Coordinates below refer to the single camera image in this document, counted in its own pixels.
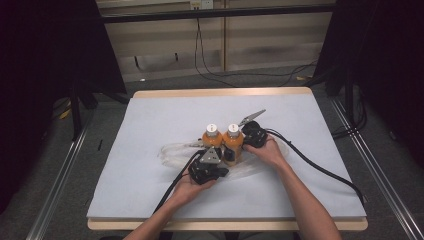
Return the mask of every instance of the bottle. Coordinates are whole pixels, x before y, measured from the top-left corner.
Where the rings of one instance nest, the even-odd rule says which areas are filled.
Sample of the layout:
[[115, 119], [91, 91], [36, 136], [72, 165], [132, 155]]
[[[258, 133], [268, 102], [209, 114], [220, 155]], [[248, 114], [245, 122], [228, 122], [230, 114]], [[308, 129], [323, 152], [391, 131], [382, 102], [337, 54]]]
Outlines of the bottle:
[[243, 145], [243, 134], [237, 124], [230, 124], [228, 131], [222, 136], [224, 145], [223, 161], [230, 167], [239, 163], [241, 159], [241, 147]]
[[222, 134], [218, 131], [215, 124], [206, 126], [206, 132], [202, 136], [203, 145], [207, 148], [215, 147], [220, 148], [222, 145]]

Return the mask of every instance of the table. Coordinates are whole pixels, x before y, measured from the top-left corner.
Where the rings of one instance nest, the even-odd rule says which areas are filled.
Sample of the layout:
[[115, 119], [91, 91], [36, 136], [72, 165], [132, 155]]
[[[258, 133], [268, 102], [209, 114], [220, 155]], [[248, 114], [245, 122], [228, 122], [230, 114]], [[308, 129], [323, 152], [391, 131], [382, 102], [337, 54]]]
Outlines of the table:
[[[134, 174], [133, 169], [136, 167], [133, 167], [133, 165], [128, 166], [128, 164], [134, 164], [134, 166], [138, 166], [137, 164], [140, 164], [140, 162], [137, 160], [137, 157], [131, 157], [126, 156], [125, 154], [128, 153], [128, 151], [141, 151], [139, 148], [143, 148], [145, 146], [145, 142], [147, 140], [138, 139], [137, 142], [130, 141], [127, 142], [126, 145], [119, 144], [120, 141], [128, 141], [128, 138], [131, 138], [131, 136], [138, 136], [138, 131], [136, 128], [133, 128], [134, 125], [132, 124], [138, 124], [138, 121], [140, 121], [140, 124], [151, 124], [149, 126], [145, 126], [143, 129], [150, 129], [150, 126], [153, 126], [155, 123], [160, 124], [161, 121], [165, 121], [162, 118], [166, 116], [166, 114], [163, 112], [165, 110], [167, 111], [173, 111], [172, 109], [175, 109], [176, 112], [170, 113], [170, 119], [174, 119], [179, 125], [178, 128], [175, 129], [174, 133], [177, 133], [179, 131], [182, 131], [182, 129], [185, 129], [186, 126], [184, 125], [184, 122], [179, 122], [178, 119], [184, 119], [181, 118], [177, 113], [180, 113], [181, 115], [187, 114], [189, 111], [195, 110], [196, 106], [198, 104], [203, 104], [202, 106], [205, 106], [207, 104], [204, 104], [205, 101], [208, 102], [209, 100], [218, 101], [224, 101], [226, 102], [229, 99], [232, 99], [230, 102], [228, 102], [228, 105], [234, 105], [238, 106], [237, 109], [233, 109], [234, 113], [237, 117], [234, 119], [234, 121], [241, 120], [242, 117], [245, 115], [240, 115], [240, 112], [245, 112], [247, 114], [253, 113], [257, 110], [258, 106], [261, 104], [265, 104], [270, 99], [274, 101], [276, 99], [281, 100], [277, 104], [274, 104], [274, 102], [267, 106], [267, 112], [262, 114], [261, 117], [259, 117], [257, 120], [259, 123], [267, 123], [267, 124], [274, 124], [276, 121], [276, 116], [281, 116], [282, 112], [285, 111], [284, 114], [287, 116], [284, 117], [284, 119], [278, 118], [278, 122], [282, 124], [283, 130], [279, 128], [274, 129], [280, 131], [283, 135], [286, 136], [289, 140], [293, 140], [294, 145], [297, 146], [297, 148], [307, 156], [315, 156], [312, 160], [315, 161], [318, 165], [323, 166], [324, 168], [336, 173], [339, 176], [342, 176], [348, 180], [350, 180], [348, 173], [346, 171], [346, 168], [340, 158], [340, 155], [337, 151], [337, 148], [335, 147], [334, 142], [332, 141], [331, 134], [328, 131], [328, 128], [325, 125], [325, 121], [322, 117], [322, 114], [319, 111], [318, 105], [316, 104], [316, 101], [313, 97], [313, 94], [309, 88], [304, 87], [295, 87], [295, 88], [238, 88], [238, 89], [194, 89], [194, 90], [158, 90], [158, 91], [140, 91], [134, 94], [134, 98], [132, 99], [133, 103], [136, 102], [143, 102], [145, 104], [148, 103], [148, 105], [143, 105], [143, 109], [138, 109], [136, 113], [138, 114], [139, 111], [144, 111], [143, 113], [143, 119], [141, 118], [132, 118], [131, 114], [127, 110], [127, 114], [125, 116], [124, 122], [122, 123], [121, 129], [118, 133], [117, 139], [115, 140], [115, 144], [112, 147], [111, 153], [109, 155], [108, 161], [106, 163], [105, 169], [103, 170], [102, 176], [100, 177], [99, 184], [96, 188], [96, 193], [93, 198], [92, 204], [90, 206], [90, 210], [88, 213], [88, 226], [90, 229], [93, 230], [131, 230], [136, 228], [140, 223], [143, 222], [143, 219], [148, 218], [149, 210], [153, 211], [155, 204], [158, 203], [158, 201], [153, 201], [152, 199], [157, 199], [163, 195], [165, 192], [167, 186], [170, 185], [170, 182], [172, 181], [171, 176], [175, 176], [178, 171], [175, 170], [169, 170], [165, 169], [164, 166], [162, 166], [158, 162], [152, 162], [149, 160], [140, 160], [142, 162], [142, 166], [148, 166], [148, 170], [144, 169], [137, 169], [135, 173], [137, 172], [154, 172], [155, 170], [161, 171], [159, 174], [160, 176], [157, 177], [157, 179], [143, 179], [142, 181], [139, 181], [139, 179], [142, 179], [143, 177], [137, 176], [137, 174]], [[243, 109], [238, 105], [238, 100], [243, 100], [248, 102], [246, 104], [246, 109]], [[189, 106], [173, 106], [173, 104], [177, 104], [178, 102], [183, 102], [184, 104], [190, 104]], [[220, 109], [223, 112], [225, 110], [228, 110], [227, 104], [226, 106], [221, 106], [221, 108], [212, 108], [212, 109]], [[220, 119], [216, 119], [219, 123], [228, 121], [228, 119], [234, 118], [233, 116], [226, 116], [221, 115]], [[195, 118], [197, 122], [190, 122], [187, 123], [190, 128], [196, 128], [198, 126], [206, 127], [209, 122], [202, 122], [200, 119], [202, 117], [197, 116]], [[303, 123], [305, 124], [303, 130], [305, 130], [305, 133], [300, 134], [298, 127], [296, 127], [296, 124]], [[124, 135], [125, 131], [130, 132], [129, 135]], [[197, 134], [200, 136], [202, 134], [201, 132], [198, 132], [198, 129], [191, 129], [184, 132], [187, 132], [188, 135], [190, 134]], [[315, 145], [314, 147], [305, 147], [305, 146], [311, 146], [312, 144], [308, 141], [314, 141]], [[157, 153], [154, 150], [150, 149], [143, 149], [142, 153], [145, 155], [152, 154], [152, 152]], [[306, 163], [303, 163], [301, 161], [298, 161], [299, 158], [295, 155], [295, 153], [290, 153], [290, 155], [287, 158], [287, 161], [292, 165], [295, 172], [299, 175], [299, 177], [302, 179], [302, 181], [305, 182], [305, 184], [310, 188], [311, 192], [317, 196], [317, 198], [323, 203], [323, 205], [328, 209], [330, 212], [330, 215], [333, 216], [336, 226], [339, 230], [353, 230], [353, 231], [360, 231], [364, 230], [368, 226], [368, 222], [366, 220], [366, 214], [363, 210], [363, 207], [360, 205], [359, 200], [357, 199], [355, 193], [353, 190], [348, 189], [347, 186], [344, 184], [339, 184], [335, 182], [333, 179], [323, 175], [322, 173], [314, 170], [309, 169]], [[243, 179], [237, 179], [234, 181], [225, 181], [221, 180], [221, 185], [218, 185], [220, 182], [214, 186], [214, 188], [208, 190], [208, 193], [206, 193], [203, 196], [200, 196], [199, 199], [194, 200], [193, 204], [186, 206], [187, 208], [183, 208], [180, 210], [175, 216], [174, 219], [168, 223], [168, 225], [165, 227], [165, 231], [276, 231], [276, 230], [298, 230], [298, 226], [296, 224], [296, 221], [294, 219], [294, 215], [291, 211], [291, 207], [289, 204], [285, 204], [284, 206], [279, 206], [281, 203], [276, 206], [277, 210], [281, 210], [281, 213], [284, 213], [280, 216], [276, 214], [275, 216], [271, 217], [264, 217], [263, 214], [268, 214], [267, 216], [273, 215], [273, 209], [268, 209], [267, 206], [261, 206], [260, 203], [258, 205], [258, 202], [253, 201], [253, 205], [259, 206], [257, 209], [258, 211], [255, 211], [254, 208], [252, 208], [252, 201], [249, 199], [252, 196], [249, 196], [248, 198], [245, 198], [244, 196], [241, 196], [243, 194], [248, 194], [250, 191], [255, 192], [261, 192], [264, 194], [272, 194], [272, 192], [277, 192], [278, 194], [274, 197], [277, 198], [278, 201], [284, 201], [286, 198], [284, 195], [284, 190], [281, 187], [278, 187], [281, 185], [278, 181], [272, 180], [271, 182], [267, 182], [267, 185], [261, 185], [261, 188], [252, 188], [252, 179], [256, 178], [261, 181], [268, 181], [264, 180], [268, 178], [269, 176], [272, 176], [272, 174], [268, 173], [266, 170], [261, 173], [254, 174], [249, 177], [245, 177]], [[126, 191], [125, 189], [122, 189], [123, 186], [125, 188], [130, 189], [132, 182], [137, 179], [137, 182], [140, 182], [139, 185], [137, 185], [137, 188], [146, 188], [150, 190], [148, 191], [149, 194], [143, 194], [142, 192], [137, 192], [137, 190], [132, 191]], [[111, 193], [111, 186], [110, 185], [117, 185], [115, 186], [114, 192]], [[276, 189], [268, 189], [268, 185], [276, 187]], [[235, 214], [240, 214], [237, 217], [230, 218], [231, 209], [225, 209], [225, 206], [218, 204], [215, 204], [217, 201], [217, 198], [213, 196], [212, 194], [216, 194], [216, 192], [225, 192], [225, 198], [228, 198], [230, 201], [237, 201], [237, 203], [240, 203], [240, 205], [246, 205], [249, 209], [247, 213], [240, 213], [236, 212]], [[264, 202], [270, 201], [267, 204], [274, 204], [273, 200], [274, 197], [270, 199], [263, 199]], [[109, 204], [117, 204], [119, 205], [116, 207], [116, 209], [113, 209], [112, 206]], [[202, 212], [202, 208], [199, 206], [205, 207], [208, 211]], [[244, 207], [244, 206], [232, 206], [232, 208], [237, 209], [238, 207]], [[216, 209], [223, 209], [225, 211], [220, 212], [216, 211]]]

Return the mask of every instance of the power outlet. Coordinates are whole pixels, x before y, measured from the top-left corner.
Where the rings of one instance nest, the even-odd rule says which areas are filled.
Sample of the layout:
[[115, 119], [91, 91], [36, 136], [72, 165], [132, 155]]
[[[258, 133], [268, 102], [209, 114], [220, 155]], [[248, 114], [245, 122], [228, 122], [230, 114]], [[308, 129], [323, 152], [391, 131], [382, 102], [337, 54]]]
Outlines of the power outlet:
[[213, 9], [213, 0], [202, 0], [201, 9]]
[[190, 9], [191, 10], [200, 10], [200, 9], [202, 9], [202, 1], [201, 0], [192, 0], [192, 1], [190, 1]]

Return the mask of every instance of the gray carpet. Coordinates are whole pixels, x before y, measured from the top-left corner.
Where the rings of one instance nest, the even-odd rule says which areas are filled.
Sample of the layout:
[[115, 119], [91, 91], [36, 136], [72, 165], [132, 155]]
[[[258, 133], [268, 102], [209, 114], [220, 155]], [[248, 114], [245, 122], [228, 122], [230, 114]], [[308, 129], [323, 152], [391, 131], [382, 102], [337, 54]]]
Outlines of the gray carpet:
[[[259, 69], [255, 73], [289, 73], [291, 68]], [[312, 75], [307, 69], [298, 75]], [[219, 78], [237, 87], [274, 87], [287, 77], [232, 76]], [[299, 86], [302, 81], [292, 80], [286, 86]], [[128, 96], [138, 90], [223, 88], [227, 85], [206, 80], [201, 76], [127, 83]], [[342, 125], [324, 85], [312, 87], [318, 105], [330, 131]], [[99, 106], [88, 126], [84, 144], [77, 156], [59, 204], [45, 233], [44, 239], [99, 239], [102, 236], [125, 235], [125, 232], [92, 231], [87, 227], [86, 213], [97, 180], [107, 160], [115, 136], [123, 120], [126, 106], [106, 96], [96, 95]], [[368, 124], [361, 131], [367, 144], [379, 161], [387, 177], [404, 200], [415, 219], [424, 226], [424, 171], [410, 158], [401, 142], [393, 141], [384, 122], [368, 106]], [[25, 185], [15, 194], [8, 209], [0, 216], [1, 239], [24, 239], [52, 186], [57, 172], [71, 145], [72, 121], [54, 120], [47, 132], [44, 150]], [[348, 137], [335, 141], [353, 182], [366, 195], [365, 210], [369, 227], [362, 232], [343, 232], [344, 239], [408, 239], [396, 216], [380, 192], [364, 164], [358, 150]]]

